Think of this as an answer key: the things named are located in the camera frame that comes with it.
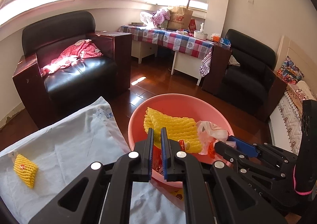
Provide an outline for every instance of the blanket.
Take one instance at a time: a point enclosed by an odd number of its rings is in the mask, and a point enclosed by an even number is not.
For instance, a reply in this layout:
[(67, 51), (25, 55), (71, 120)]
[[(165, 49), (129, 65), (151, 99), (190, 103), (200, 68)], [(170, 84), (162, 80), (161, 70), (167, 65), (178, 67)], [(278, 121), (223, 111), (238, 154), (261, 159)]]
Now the blanket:
[[(13, 170), (12, 151), (38, 166), (33, 189)], [(128, 152), (109, 103), (100, 97), (0, 152), (0, 197), (16, 220), (27, 224), (92, 162), (108, 164)], [(185, 224), (183, 208), (181, 200), (154, 180), (133, 183), (130, 224)]]
[(43, 68), (41, 68), (41, 76), (53, 74), (61, 68), (68, 68), (72, 62), (81, 58), (101, 57), (102, 53), (90, 39), (79, 40), (75, 44), (67, 47), (58, 58)]

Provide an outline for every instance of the plastic bag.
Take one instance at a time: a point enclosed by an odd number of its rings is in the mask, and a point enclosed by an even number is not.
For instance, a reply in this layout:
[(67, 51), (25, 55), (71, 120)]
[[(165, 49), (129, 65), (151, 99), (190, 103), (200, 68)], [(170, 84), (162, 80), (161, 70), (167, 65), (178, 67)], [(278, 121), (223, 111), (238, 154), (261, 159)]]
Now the plastic bag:
[(149, 29), (154, 28), (154, 24), (151, 20), (152, 15), (148, 12), (142, 11), (140, 13), (140, 20), (142, 23), (144, 23)]
[(231, 42), (230, 42), (228, 39), (223, 39), (223, 38), (221, 38), (221, 39), (220, 39), (220, 43), (222, 43), (222, 44), (224, 44), (224, 45), (226, 45), (226, 46), (231, 47)]
[(197, 132), (199, 141), (202, 144), (202, 151), (199, 153), (200, 155), (208, 154), (208, 147), (210, 143), (215, 143), (217, 141), (225, 143), (229, 136), (226, 129), (223, 129), (209, 121), (198, 121)]

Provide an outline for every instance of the leather cushion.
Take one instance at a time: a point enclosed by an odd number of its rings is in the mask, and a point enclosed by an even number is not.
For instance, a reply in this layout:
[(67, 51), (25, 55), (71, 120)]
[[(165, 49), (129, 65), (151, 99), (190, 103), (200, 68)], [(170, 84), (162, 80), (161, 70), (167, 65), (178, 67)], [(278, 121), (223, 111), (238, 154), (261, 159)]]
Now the leather cushion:
[(258, 59), (273, 69), (276, 55), (267, 45), (233, 29), (228, 30), (226, 39), (230, 40), (232, 48)]
[(232, 49), (232, 55), (240, 63), (240, 66), (243, 69), (247, 69), (252, 73), (258, 75), (259, 77), (262, 77), (264, 75), (266, 67), (265, 63), (236, 48)]
[(95, 19), (88, 11), (74, 11), (35, 22), (22, 31), (25, 56), (48, 44), (94, 32)]
[(80, 59), (70, 67), (59, 69), (45, 80), (46, 90), (53, 103), (74, 103), (82, 97), (96, 96), (107, 84), (113, 83), (117, 65), (107, 57)]
[(225, 83), (221, 83), (217, 97), (251, 115), (254, 115), (263, 105), (263, 102), (252, 94)]
[(239, 66), (228, 66), (222, 82), (253, 95), (262, 103), (267, 100), (267, 91), (257, 77), (252, 76)]

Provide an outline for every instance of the yellow foam fruit net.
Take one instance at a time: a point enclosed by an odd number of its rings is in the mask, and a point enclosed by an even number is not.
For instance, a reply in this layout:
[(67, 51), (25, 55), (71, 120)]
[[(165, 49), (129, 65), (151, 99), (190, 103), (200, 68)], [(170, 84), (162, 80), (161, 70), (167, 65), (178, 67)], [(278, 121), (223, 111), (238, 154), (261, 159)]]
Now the yellow foam fruit net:
[(202, 145), (198, 139), (196, 122), (193, 118), (171, 117), (151, 108), (147, 108), (144, 118), (144, 130), (154, 129), (154, 145), (161, 149), (161, 128), (165, 127), (169, 139), (186, 143), (186, 152), (199, 153)]
[(38, 168), (33, 162), (18, 154), (14, 161), (13, 169), (29, 188), (34, 187), (35, 173)]

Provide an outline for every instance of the mattress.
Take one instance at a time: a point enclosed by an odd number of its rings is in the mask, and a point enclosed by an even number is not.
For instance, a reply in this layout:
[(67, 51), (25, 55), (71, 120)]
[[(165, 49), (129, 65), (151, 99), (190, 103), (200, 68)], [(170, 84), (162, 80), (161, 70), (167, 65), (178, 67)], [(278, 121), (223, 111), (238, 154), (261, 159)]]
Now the mattress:
[(287, 92), (280, 100), (278, 108), (285, 123), (292, 152), (298, 155), (302, 140), (302, 123), (298, 109)]

